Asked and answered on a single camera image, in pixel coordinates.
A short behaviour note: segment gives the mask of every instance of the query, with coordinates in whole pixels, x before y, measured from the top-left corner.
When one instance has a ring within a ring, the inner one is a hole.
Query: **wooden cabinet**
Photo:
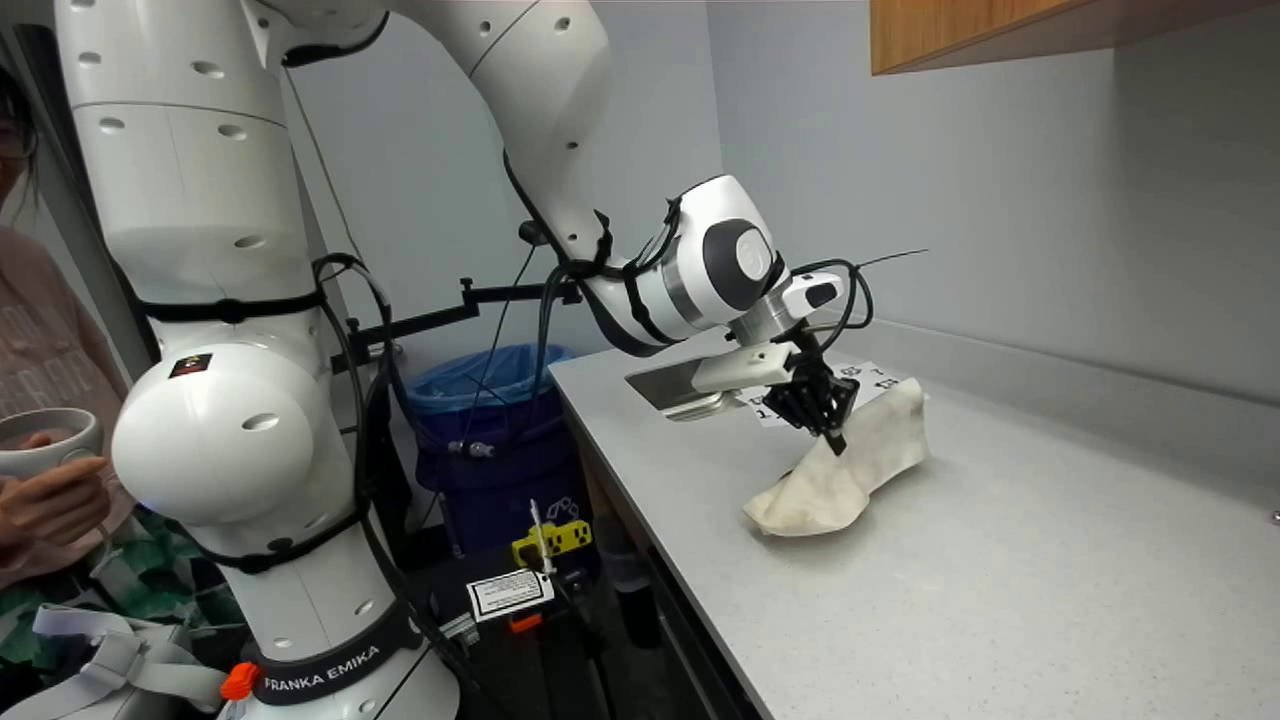
[[[871,73],[1114,50],[1275,0],[871,0]]]

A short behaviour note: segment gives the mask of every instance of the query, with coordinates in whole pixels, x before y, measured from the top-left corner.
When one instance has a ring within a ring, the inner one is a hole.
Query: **label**
[[[184,360],[172,364],[170,379],[199,378],[199,371],[208,371],[208,364],[211,364],[211,354],[184,358]]]
[[[475,582],[473,588],[486,617],[522,607],[544,595],[544,585],[532,572],[488,576],[488,582]]]
[[[304,705],[341,690],[352,690],[368,672],[378,672],[394,648],[385,640],[368,640],[365,648],[325,658],[308,667],[268,667],[262,684],[265,705]]]

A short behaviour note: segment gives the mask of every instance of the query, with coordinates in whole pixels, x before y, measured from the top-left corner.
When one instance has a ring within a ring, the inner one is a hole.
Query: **table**
[[[846,535],[761,539],[740,505],[796,434],[671,424],[625,384],[698,354],[552,378],[761,716],[1280,714],[1280,482],[1235,487],[920,378],[934,462]]]

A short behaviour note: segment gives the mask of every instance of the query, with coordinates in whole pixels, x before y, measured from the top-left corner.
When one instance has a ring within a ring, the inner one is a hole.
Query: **black mount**
[[[846,413],[855,400],[855,379],[839,379],[820,342],[807,326],[796,326],[785,342],[791,342],[802,354],[788,360],[791,384],[778,384],[765,404],[785,418],[796,429],[807,429],[812,438],[825,438],[837,458],[846,458]]]
[[[544,295],[544,284],[475,289],[473,275],[465,275],[462,281],[462,305],[453,305],[453,308],[423,313],[423,315],[405,315],[394,328],[359,328],[358,321],[349,321],[352,358],[349,354],[338,358],[333,371],[381,360],[381,358],[372,358],[372,347],[381,347],[385,342],[416,335],[416,334],[443,328],[443,326],[465,326],[465,321],[482,315],[482,305],[525,305],[525,302],[539,302],[539,295]],[[582,295],[582,289],[574,281],[561,281],[558,302],[582,305],[583,295]]]

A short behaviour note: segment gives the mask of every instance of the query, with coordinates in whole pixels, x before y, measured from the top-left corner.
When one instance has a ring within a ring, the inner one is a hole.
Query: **trash can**
[[[502,553],[527,533],[527,499],[544,520],[583,518],[583,482],[535,343],[496,347],[427,369],[407,384],[420,446],[416,482],[443,497],[462,558]]]

